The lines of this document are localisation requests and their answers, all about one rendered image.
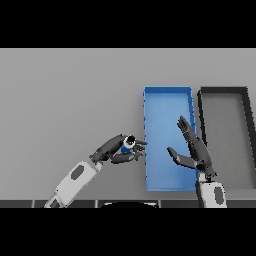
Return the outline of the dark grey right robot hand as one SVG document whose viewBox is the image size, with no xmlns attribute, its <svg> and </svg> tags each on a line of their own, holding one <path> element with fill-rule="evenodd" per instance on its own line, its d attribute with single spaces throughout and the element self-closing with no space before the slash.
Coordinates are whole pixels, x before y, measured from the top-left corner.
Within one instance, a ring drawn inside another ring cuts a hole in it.
<svg viewBox="0 0 256 256">
<path fill-rule="evenodd" d="M 213 168 L 210 153 L 204 142 L 195 134 L 192 126 L 188 123 L 184 116 L 180 116 L 177 126 L 180 128 L 182 135 L 188 145 L 189 156 L 185 156 L 176 152 L 172 147 L 168 147 L 167 151 L 173 161 L 180 166 L 198 169 L 204 173 L 207 179 L 217 176 Z"/>
</svg>

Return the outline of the blue bin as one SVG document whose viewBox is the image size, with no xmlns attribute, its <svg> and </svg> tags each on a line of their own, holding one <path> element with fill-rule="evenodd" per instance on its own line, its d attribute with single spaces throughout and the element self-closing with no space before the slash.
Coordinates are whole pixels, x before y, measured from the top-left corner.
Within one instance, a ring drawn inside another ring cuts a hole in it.
<svg viewBox="0 0 256 256">
<path fill-rule="evenodd" d="M 183 116 L 196 131 L 190 86 L 145 86 L 143 91 L 146 191 L 191 192 L 196 171 L 177 165 L 167 148 L 189 156 L 188 145 L 177 126 Z"/>
</svg>

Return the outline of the dark grey bin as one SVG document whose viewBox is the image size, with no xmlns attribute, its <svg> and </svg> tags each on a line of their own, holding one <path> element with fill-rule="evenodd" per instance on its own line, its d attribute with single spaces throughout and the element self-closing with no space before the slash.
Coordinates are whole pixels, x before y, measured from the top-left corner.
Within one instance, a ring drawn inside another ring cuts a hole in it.
<svg viewBox="0 0 256 256">
<path fill-rule="evenodd" d="M 201 87 L 202 139 L 226 189 L 256 189 L 256 130 L 248 88 Z"/>
</svg>

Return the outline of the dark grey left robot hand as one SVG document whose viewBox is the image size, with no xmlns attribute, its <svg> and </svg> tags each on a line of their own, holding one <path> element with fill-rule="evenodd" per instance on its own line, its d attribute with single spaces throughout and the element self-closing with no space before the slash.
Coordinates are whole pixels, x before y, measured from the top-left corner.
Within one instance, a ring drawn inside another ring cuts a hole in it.
<svg viewBox="0 0 256 256">
<path fill-rule="evenodd" d="M 138 160 L 139 157 L 143 155 L 142 151 L 145 149 L 147 142 L 141 141 L 135 138 L 135 146 L 131 153 L 122 154 L 121 147 L 123 140 L 129 135 L 116 135 L 113 138 L 106 141 L 102 146 L 100 146 L 89 159 L 93 163 L 104 162 L 111 160 L 113 164 L 131 162 L 133 160 Z"/>
</svg>

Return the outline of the blue pipe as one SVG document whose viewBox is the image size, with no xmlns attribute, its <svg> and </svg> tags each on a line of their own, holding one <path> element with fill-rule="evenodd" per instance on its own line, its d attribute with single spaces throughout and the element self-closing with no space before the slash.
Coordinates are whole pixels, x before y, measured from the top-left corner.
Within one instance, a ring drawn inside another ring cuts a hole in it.
<svg viewBox="0 0 256 256">
<path fill-rule="evenodd" d="M 122 154 L 131 153 L 134 146 L 135 146 L 135 137 L 133 135 L 126 136 L 123 140 L 121 153 Z"/>
</svg>

